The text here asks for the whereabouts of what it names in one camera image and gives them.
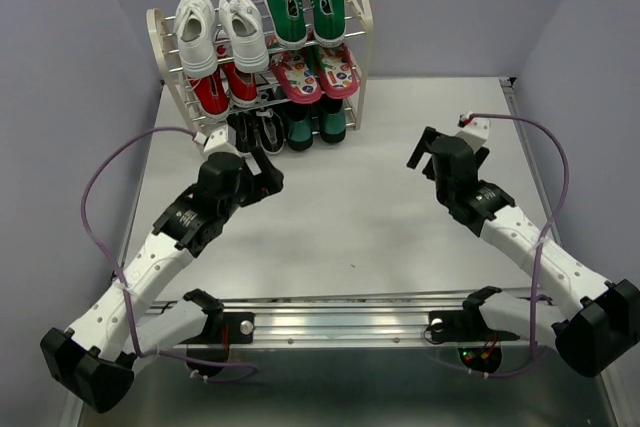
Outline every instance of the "dark green shoe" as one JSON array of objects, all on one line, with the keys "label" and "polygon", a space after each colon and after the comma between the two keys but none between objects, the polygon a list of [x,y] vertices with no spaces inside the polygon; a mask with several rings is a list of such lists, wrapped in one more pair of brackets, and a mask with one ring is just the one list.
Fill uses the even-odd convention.
[{"label": "dark green shoe", "polygon": [[313,124],[308,105],[286,103],[282,108],[287,130],[287,144],[292,150],[302,152],[313,145]]},{"label": "dark green shoe", "polygon": [[342,142],[347,135],[347,117],[342,100],[330,99],[323,95],[316,106],[322,140],[327,144]]},{"label": "dark green shoe", "polygon": [[310,0],[313,6],[313,35],[324,47],[337,47],[344,40],[344,0]]},{"label": "dark green shoe", "polygon": [[264,0],[273,19],[278,43],[286,50],[301,49],[307,41],[302,0]]}]

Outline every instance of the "black bracket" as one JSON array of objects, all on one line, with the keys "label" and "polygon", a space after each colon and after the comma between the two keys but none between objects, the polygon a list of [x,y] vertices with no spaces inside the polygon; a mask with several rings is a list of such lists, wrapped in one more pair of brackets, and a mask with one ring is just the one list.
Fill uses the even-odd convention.
[{"label": "black bracket", "polygon": [[493,294],[502,292],[497,287],[484,287],[470,294],[462,303],[462,310],[434,310],[429,318],[440,319],[437,328],[429,329],[431,342],[485,342],[497,334],[497,340],[518,340],[519,337],[510,332],[493,331],[484,322],[479,307]]}]

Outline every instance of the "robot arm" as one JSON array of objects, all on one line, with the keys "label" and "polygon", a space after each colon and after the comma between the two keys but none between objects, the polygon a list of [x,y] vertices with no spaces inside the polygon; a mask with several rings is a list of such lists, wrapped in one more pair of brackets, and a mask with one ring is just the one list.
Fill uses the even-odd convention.
[{"label": "robot arm", "polygon": [[[123,289],[130,293],[135,323],[167,284],[222,233],[239,208],[283,188],[283,175],[264,151],[252,155],[261,172],[254,175],[229,143],[228,128],[208,138],[199,135],[207,160],[196,183],[189,186],[158,218],[142,248],[124,269],[127,287],[114,282],[84,315],[64,331],[53,328],[40,346],[55,380],[98,412],[109,410],[127,392],[136,361],[131,345]],[[183,314],[172,324],[171,317]],[[142,351],[172,347],[203,331],[208,319],[221,313],[221,304],[204,292],[185,296],[178,310],[140,329]],[[140,367],[149,360],[145,357]]]},{"label": "robot arm", "polygon": [[[511,196],[478,178],[489,154],[483,147],[489,122],[473,119],[459,127],[455,136],[427,127],[407,166],[415,169],[424,154],[431,154],[422,173],[435,182],[438,201],[457,222],[531,276],[539,229]],[[640,291],[633,284],[610,282],[550,239],[544,241],[540,268],[540,286],[553,306],[537,306],[536,338],[557,350],[574,370],[593,377],[638,343]],[[475,292],[463,311],[442,312],[442,317],[434,340],[484,340],[491,331],[529,336],[529,301],[495,287]]]}]

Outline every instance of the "cable clip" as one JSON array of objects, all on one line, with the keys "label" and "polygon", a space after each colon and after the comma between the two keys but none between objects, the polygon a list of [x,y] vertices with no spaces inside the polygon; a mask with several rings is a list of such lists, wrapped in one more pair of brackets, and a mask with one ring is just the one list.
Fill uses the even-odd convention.
[{"label": "cable clip", "polygon": [[111,284],[111,285],[113,285],[113,286],[114,286],[116,289],[118,289],[118,290],[122,290],[123,292],[124,292],[124,291],[129,292],[129,295],[132,295],[132,296],[133,296],[133,295],[136,295],[136,294],[135,294],[135,292],[133,292],[133,290],[131,290],[131,287],[124,285],[124,284],[123,284],[122,282],[120,282],[120,281],[114,282],[114,283],[113,283],[113,284]]},{"label": "cable clip", "polygon": [[541,239],[538,239],[538,241],[537,241],[535,244],[533,244],[533,245],[531,246],[531,249],[529,249],[529,250],[537,250],[537,249],[538,249],[538,246],[540,246],[540,245],[543,245],[543,246],[544,246],[544,244],[546,244],[547,242],[550,242],[550,241],[552,241],[552,240],[553,240],[553,239],[551,239],[550,237],[546,237],[546,236],[545,236],[545,237],[543,237],[543,238],[541,238]]},{"label": "cable clip", "polygon": [[193,141],[198,145],[204,146],[204,144],[207,143],[208,138],[209,137],[204,135],[202,132],[196,132],[196,135],[193,136]]},{"label": "cable clip", "polygon": [[460,127],[466,127],[473,120],[473,112],[467,112],[466,114],[461,114],[460,119],[458,120],[458,124]]}]

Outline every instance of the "colorful sandal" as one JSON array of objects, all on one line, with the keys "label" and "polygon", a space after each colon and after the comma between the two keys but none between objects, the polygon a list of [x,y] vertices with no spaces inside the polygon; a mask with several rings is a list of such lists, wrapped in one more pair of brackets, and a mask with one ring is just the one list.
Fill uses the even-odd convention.
[{"label": "colorful sandal", "polygon": [[307,62],[312,66],[322,90],[332,99],[344,99],[358,91],[358,79],[345,44],[330,49],[314,45],[305,49]]},{"label": "colorful sandal", "polygon": [[269,69],[296,104],[313,104],[322,97],[320,85],[299,50],[274,54]]}]

